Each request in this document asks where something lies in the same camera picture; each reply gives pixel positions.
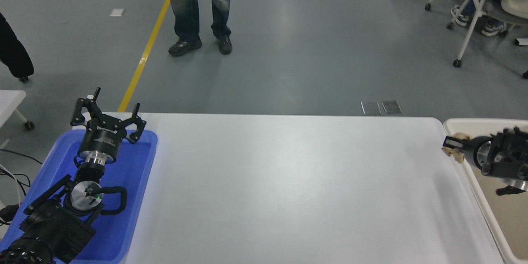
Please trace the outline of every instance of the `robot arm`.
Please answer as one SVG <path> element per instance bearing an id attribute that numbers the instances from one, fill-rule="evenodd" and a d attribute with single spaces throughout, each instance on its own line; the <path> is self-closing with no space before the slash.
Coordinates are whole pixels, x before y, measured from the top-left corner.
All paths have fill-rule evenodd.
<path id="1" fill-rule="evenodd" d="M 99 183 L 105 165 L 117 160 L 122 140 L 135 144 L 146 122 L 137 114 L 139 104 L 124 121 L 103 114 L 96 104 L 99 91 L 97 88 L 93 98 L 79 98 L 75 105 L 70 124 L 85 125 L 86 133 L 77 151 L 81 161 L 74 160 L 77 171 L 73 180 L 67 174 L 24 210 L 28 216 L 20 225 L 24 234 L 0 252 L 0 264 L 54 264 L 54 258 L 69 263 L 96 234 L 91 224 L 99 215 L 116 215 L 125 209 L 126 189 Z M 87 123 L 83 108 L 90 113 Z M 137 129 L 127 135 L 125 128 L 131 124 Z M 105 194 L 120 194 L 120 206 L 104 209 Z"/>
<path id="2" fill-rule="evenodd" d="M 528 190 L 528 133 L 518 127 L 477 138 L 464 134 L 447 136 L 442 150 L 460 163 L 466 159 L 484 176 L 499 178 L 506 183 L 508 186 L 498 189 L 497 195 Z"/>

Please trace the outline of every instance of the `black cable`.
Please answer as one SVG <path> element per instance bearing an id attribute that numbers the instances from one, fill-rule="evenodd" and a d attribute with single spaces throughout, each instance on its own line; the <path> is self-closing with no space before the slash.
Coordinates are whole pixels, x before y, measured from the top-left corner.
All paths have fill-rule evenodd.
<path id="1" fill-rule="evenodd" d="M 17 152 L 15 152 L 15 151 L 10 151 L 10 150 L 8 150 L 8 149 L 0 149 L 0 151 L 5 151 L 6 153 L 14 153 L 15 155 L 19 155 L 19 156 L 22 156 L 22 157 L 27 157 L 27 158 L 29 158 L 29 159 L 34 160 L 35 162 L 38 162 L 40 165 L 42 165 L 42 162 L 41 162 L 41 161 L 35 159 L 34 157 L 31 157 L 31 156 L 28 156 L 28 155 L 24 155 L 23 153 L 17 153 Z"/>
<path id="2" fill-rule="evenodd" d="M 24 184 L 26 187 L 31 187 L 31 181 L 30 181 L 30 178 L 26 175 L 26 174 L 22 174 L 22 173 L 15 173 L 15 175 L 21 175 L 21 176 L 24 176 L 25 178 L 28 179 L 28 184 Z"/>
<path id="3" fill-rule="evenodd" d="M 8 173 L 7 173 L 5 170 L 3 170 L 2 168 L 0 168 L 0 176 L 9 176 L 9 177 L 11 177 L 12 179 L 14 179 L 14 180 L 19 184 L 20 188 L 22 189 L 22 192 L 24 193 L 24 196 L 26 195 L 26 191 L 25 191 L 23 185 L 26 186 L 26 187 L 29 187 L 29 185 L 26 185 L 25 183 L 22 183 L 21 181 L 19 181 L 18 179 L 16 179 L 16 178 L 15 178 L 14 176 L 12 176 L 11 174 L 8 174 Z"/>

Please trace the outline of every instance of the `white table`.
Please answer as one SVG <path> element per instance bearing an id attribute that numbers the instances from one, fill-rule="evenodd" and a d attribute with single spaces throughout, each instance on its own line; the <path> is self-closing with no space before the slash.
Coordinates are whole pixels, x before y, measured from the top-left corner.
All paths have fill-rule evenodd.
<path id="1" fill-rule="evenodd" d="M 436 119 L 140 115 L 158 148 L 127 264 L 502 263 Z"/>
<path id="2" fill-rule="evenodd" d="M 505 127 L 528 126 L 528 121 L 509 119 L 449 119 L 448 134 L 463 132 L 472 137 L 497 134 Z M 528 264 L 528 193 L 497 196 L 495 190 L 506 185 L 500 179 L 483 176 L 466 161 L 462 165 L 486 221 L 505 261 Z"/>
<path id="3" fill-rule="evenodd" d="M 17 107 L 25 97 L 25 91 L 0 90 L 0 127 L 11 117 L 13 112 L 17 111 Z"/>

